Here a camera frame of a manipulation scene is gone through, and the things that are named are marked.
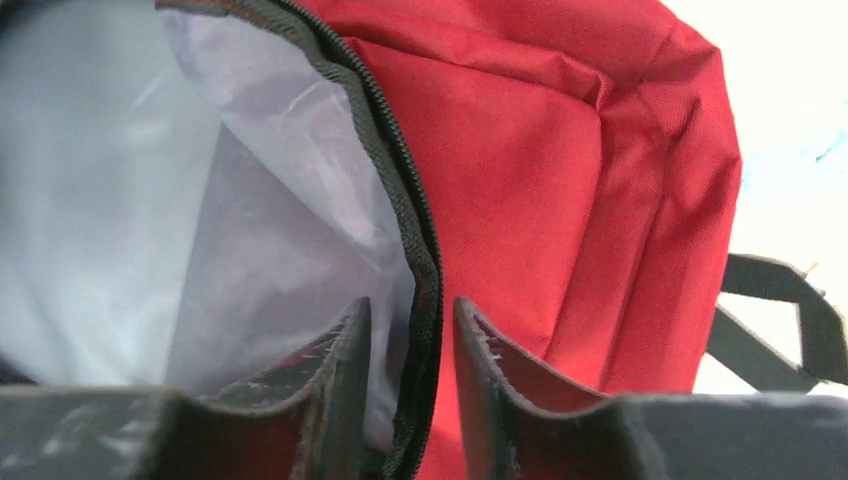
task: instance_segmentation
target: zipper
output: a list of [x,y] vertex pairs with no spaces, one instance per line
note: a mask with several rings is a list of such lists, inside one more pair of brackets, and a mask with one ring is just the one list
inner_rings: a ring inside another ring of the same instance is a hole
[[[324,23],[323,20],[318,18],[306,8],[295,3],[293,0],[272,1],[280,5],[282,8],[289,10],[291,13],[296,14],[304,22],[306,22],[307,26],[311,27],[311,29],[316,34],[320,34],[323,37],[322,40],[326,41],[338,52],[341,52],[341,54],[344,56],[344,59],[348,63],[346,67],[352,67],[352,70],[363,81],[366,95],[369,96],[376,103],[381,117],[380,120],[382,120],[384,122],[384,125],[388,128],[389,140],[391,141],[392,146],[397,149],[397,153],[399,153],[400,156],[400,161],[396,161],[395,164],[399,168],[399,171],[402,176],[405,177],[404,183],[407,186],[407,191],[410,194],[414,205],[417,205],[417,210],[419,210],[417,212],[419,216],[419,221],[423,220],[421,225],[422,236],[424,237],[424,242],[427,244],[426,246],[428,250],[433,256],[433,260],[439,274],[437,301],[439,302],[439,306],[444,305],[444,292],[441,288],[441,258],[439,252],[439,245],[436,239],[436,227],[435,223],[433,222],[433,215],[430,210],[430,205],[427,201],[427,196],[424,192],[424,186],[421,183],[421,178],[415,166],[415,161],[412,158],[412,154],[410,153],[409,147],[407,146],[406,141],[403,138],[403,133],[401,132],[400,126],[398,125],[397,120],[394,117],[394,113],[389,107],[389,103],[386,100],[383,91],[380,89],[379,85],[377,85],[377,81],[374,79],[374,76],[371,74],[370,70],[368,70],[368,67],[365,66],[359,56],[344,42],[342,37],[338,33],[336,33],[336,31],[333,30],[332,27]],[[428,365],[425,367],[425,371],[436,372],[436,375],[438,375],[438,368],[441,357],[441,316],[442,309],[439,307],[436,310],[436,318],[434,318],[434,325],[432,326],[430,332],[433,335],[433,338],[431,339],[432,348],[429,352],[430,355],[428,357]],[[412,438],[410,440],[407,451],[404,452],[406,453],[406,455],[400,457],[397,471],[399,475],[397,475],[396,478],[407,480],[413,479],[417,475],[418,470],[421,467],[421,461],[424,456],[424,449],[426,447],[427,437],[429,436],[430,432],[430,422],[432,419],[432,413],[435,409],[435,384],[432,391],[426,393],[426,398],[422,398],[422,395],[420,394],[417,397],[419,402],[417,403],[418,410],[416,411],[416,414],[419,418],[417,418],[416,421],[418,423],[426,421],[427,423],[425,425],[419,425],[419,434],[415,436],[415,438]]]

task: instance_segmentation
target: bag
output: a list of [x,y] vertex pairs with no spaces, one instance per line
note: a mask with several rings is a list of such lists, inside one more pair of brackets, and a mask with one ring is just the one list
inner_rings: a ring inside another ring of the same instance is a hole
[[658,3],[156,5],[2,4],[0,358],[119,387],[9,393],[8,478],[511,475],[460,429],[463,296],[575,408],[689,392],[708,340],[752,338],[710,336],[719,54]]

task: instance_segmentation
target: backpack strap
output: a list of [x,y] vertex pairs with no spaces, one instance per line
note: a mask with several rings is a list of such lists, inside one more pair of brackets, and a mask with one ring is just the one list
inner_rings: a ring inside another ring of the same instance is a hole
[[716,308],[707,352],[760,391],[808,393],[821,380],[848,384],[842,318],[792,267],[758,257],[728,257],[722,292],[798,305],[801,366],[794,366],[737,318]]

